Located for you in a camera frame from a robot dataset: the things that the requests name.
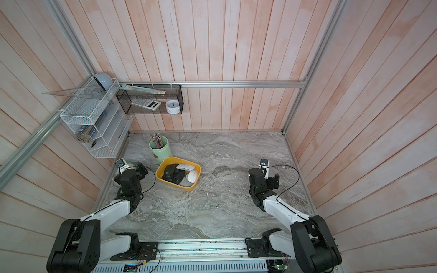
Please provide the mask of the yellow plastic storage box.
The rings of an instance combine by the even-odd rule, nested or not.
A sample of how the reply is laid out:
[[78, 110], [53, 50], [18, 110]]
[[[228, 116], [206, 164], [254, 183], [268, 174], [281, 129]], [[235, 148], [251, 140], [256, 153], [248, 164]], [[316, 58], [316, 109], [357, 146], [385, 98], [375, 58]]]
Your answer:
[[[198, 177], [196, 183], [194, 183], [193, 186], [191, 186], [189, 188], [185, 188], [185, 187], [181, 187], [180, 185], [176, 185], [174, 183], [170, 183], [170, 182], [167, 182], [165, 180], [162, 180], [162, 175], [164, 173], [164, 170], [165, 170], [166, 166], [168, 166], [170, 164], [190, 164], [190, 165], [195, 166], [195, 169], [199, 173], [199, 177]], [[181, 190], [192, 191], [199, 181], [200, 174], [201, 174], [201, 167], [199, 164], [191, 162], [189, 160], [185, 160], [185, 159], [181, 159], [181, 158], [177, 158], [177, 157], [168, 157], [160, 164], [160, 166], [158, 167], [158, 169], [156, 171], [156, 174], [157, 174], [158, 180], [160, 180], [161, 182], [163, 182], [165, 184], [171, 185], [171, 186], [179, 188]]]

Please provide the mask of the grey mouse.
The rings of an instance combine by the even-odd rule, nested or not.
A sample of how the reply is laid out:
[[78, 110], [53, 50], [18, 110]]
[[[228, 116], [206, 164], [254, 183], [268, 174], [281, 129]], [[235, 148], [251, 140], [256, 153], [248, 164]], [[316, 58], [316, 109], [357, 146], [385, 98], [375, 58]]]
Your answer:
[[189, 188], [189, 187], [191, 187], [191, 186], [193, 186], [193, 184], [192, 183], [190, 183], [190, 182], [188, 182], [188, 181], [182, 181], [182, 182], [180, 182], [180, 184], [179, 184], [181, 187], [185, 187], [185, 188]]

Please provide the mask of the black mouse slim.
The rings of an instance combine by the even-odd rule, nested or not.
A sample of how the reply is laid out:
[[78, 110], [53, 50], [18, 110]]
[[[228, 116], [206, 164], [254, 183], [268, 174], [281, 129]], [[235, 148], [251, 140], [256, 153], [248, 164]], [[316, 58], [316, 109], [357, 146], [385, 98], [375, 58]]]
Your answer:
[[163, 175], [167, 177], [173, 177], [178, 164], [170, 164], [166, 166]]

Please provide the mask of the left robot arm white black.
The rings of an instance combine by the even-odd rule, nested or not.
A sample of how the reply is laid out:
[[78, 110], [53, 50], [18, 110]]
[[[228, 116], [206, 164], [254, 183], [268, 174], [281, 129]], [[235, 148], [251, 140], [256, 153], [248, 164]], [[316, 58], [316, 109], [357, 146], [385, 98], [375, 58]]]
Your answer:
[[138, 162], [123, 166], [114, 180], [120, 185], [117, 198], [109, 205], [80, 219], [65, 220], [58, 231], [49, 254], [46, 269], [49, 273], [90, 273], [102, 260], [119, 256], [122, 260], [142, 259], [136, 233], [118, 233], [102, 240], [101, 234], [121, 218], [133, 213], [145, 191], [141, 180], [149, 169]]

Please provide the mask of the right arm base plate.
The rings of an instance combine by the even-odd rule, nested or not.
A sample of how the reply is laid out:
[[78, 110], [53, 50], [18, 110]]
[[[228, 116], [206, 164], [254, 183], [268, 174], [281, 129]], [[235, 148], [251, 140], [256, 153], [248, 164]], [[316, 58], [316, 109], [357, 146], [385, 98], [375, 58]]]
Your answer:
[[282, 253], [272, 248], [270, 242], [265, 239], [254, 240], [251, 238], [245, 239], [249, 258], [262, 257], [281, 257]]

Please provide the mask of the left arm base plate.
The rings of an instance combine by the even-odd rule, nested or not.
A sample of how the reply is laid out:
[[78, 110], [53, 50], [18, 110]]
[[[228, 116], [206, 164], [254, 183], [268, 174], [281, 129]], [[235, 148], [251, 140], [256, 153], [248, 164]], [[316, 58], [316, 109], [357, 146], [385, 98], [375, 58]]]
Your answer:
[[122, 260], [156, 260], [158, 242], [132, 242], [128, 251], [114, 255], [111, 261]]

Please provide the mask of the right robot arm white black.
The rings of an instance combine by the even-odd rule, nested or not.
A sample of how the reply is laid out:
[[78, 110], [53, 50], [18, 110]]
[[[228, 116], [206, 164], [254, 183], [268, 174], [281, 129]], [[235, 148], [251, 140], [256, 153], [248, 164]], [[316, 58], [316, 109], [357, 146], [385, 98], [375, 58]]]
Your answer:
[[275, 228], [263, 233], [261, 251], [284, 253], [296, 260], [304, 273], [330, 273], [342, 264], [338, 246], [321, 216], [309, 216], [283, 201], [274, 191], [279, 175], [267, 177], [267, 167], [251, 168], [249, 194], [256, 207], [275, 217], [288, 231]]

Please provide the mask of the black mouse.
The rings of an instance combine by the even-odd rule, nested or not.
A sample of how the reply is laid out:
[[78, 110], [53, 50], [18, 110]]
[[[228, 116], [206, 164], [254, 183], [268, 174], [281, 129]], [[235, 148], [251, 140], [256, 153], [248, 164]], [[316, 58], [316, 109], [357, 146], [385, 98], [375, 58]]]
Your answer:
[[185, 177], [185, 171], [178, 170], [174, 172], [172, 177], [172, 182], [176, 185], [179, 185]]
[[172, 183], [174, 180], [174, 173], [164, 172], [162, 175], [162, 180]]

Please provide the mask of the white mouse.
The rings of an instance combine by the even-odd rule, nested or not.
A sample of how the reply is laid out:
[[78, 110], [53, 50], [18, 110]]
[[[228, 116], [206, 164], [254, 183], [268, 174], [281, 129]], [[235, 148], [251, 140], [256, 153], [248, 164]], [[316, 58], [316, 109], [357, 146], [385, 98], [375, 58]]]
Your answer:
[[178, 165], [176, 166], [176, 168], [179, 169], [179, 170], [189, 171], [189, 172], [195, 170], [195, 166], [190, 165], [190, 164], [178, 164]]
[[197, 179], [199, 177], [199, 173], [197, 172], [197, 170], [193, 170], [190, 171], [187, 175], [186, 175], [186, 179], [189, 183], [194, 184], [196, 183]]

